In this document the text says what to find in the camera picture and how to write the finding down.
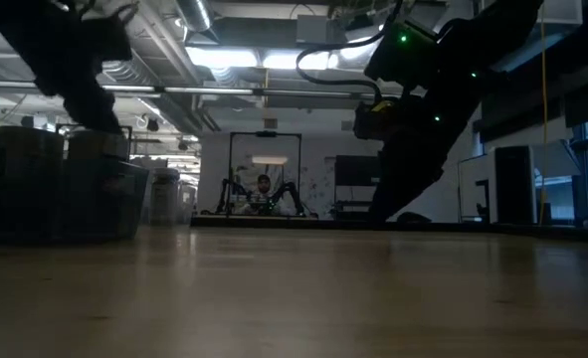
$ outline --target black speaker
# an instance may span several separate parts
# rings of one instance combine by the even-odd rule
[[[531,225],[536,222],[532,170],[529,147],[495,150],[496,208],[500,224]]]

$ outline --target wooden table surface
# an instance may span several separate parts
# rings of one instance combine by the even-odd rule
[[[588,357],[588,245],[141,229],[0,248],[0,357]]]

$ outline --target ceiling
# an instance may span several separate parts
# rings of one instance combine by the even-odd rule
[[[119,6],[129,3],[129,0],[99,0],[94,8],[94,16],[102,16],[112,13]],[[349,12],[361,12],[362,9],[370,9],[371,6],[379,7],[382,2],[359,1],[358,6],[346,7],[343,1],[310,0],[307,6],[297,5],[294,0],[242,0],[210,1],[215,14],[216,22],[223,19],[255,18],[252,21],[262,19],[295,19],[298,15],[307,15],[311,12],[316,15],[331,13],[335,17],[348,17]],[[131,46],[135,52],[137,65],[146,73],[146,78],[154,85],[159,86],[202,86],[205,82],[208,86],[219,86],[212,78],[207,68],[196,67],[190,61],[183,50],[183,57],[172,52],[173,48],[183,49],[184,35],[181,26],[177,26],[179,18],[175,0],[141,0],[140,10],[135,19],[128,25],[127,33]],[[450,0],[444,11],[439,11],[437,18],[428,11],[422,16],[422,20],[431,26],[440,26],[443,22],[454,17],[470,17],[472,15],[472,2],[469,0]],[[366,59],[360,59],[361,64],[345,70],[328,70],[313,72],[315,75],[332,80],[364,79],[361,74]],[[269,87],[278,89],[296,90],[353,90],[367,91],[361,88],[335,89],[319,87],[303,81],[292,70],[270,70],[269,74],[263,71],[253,80],[243,81],[245,86],[262,86],[269,77]],[[5,81],[31,81],[33,75],[30,69],[21,59],[14,56],[13,50],[0,36],[0,80]],[[114,84],[116,81],[107,76],[100,76],[99,80],[104,84]],[[394,84],[382,84],[386,92],[400,92],[401,88]],[[59,98],[47,98],[42,95],[27,94],[26,98],[17,108],[16,115],[7,116],[8,111],[16,106],[23,93],[0,92],[0,125],[13,125],[19,123],[23,115],[53,115],[58,121],[68,122]],[[148,105],[133,97],[119,97],[114,110],[119,120],[124,125],[132,125],[136,128],[138,136],[160,137],[165,144],[159,146],[159,150],[173,150],[180,137],[180,131],[189,131],[191,134],[200,135],[211,131],[239,131],[263,129],[263,116],[269,115],[279,120],[279,130],[300,133],[327,133],[336,135],[349,135],[342,130],[343,122],[352,120],[352,109],[357,106],[355,100],[337,100],[323,98],[296,98],[296,97],[272,97],[267,102],[269,109],[263,109],[265,102],[261,97],[221,97],[206,96],[194,97],[192,95],[174,95],[170,98],[174,105],[173,111],[166,113],[163,103],[151,99],[148,103],[158,103],[163,112],[159,118],[161,130],[157,134],[146,133],[141,125],[141,117],[146,114],[150,117],[157,115]]]

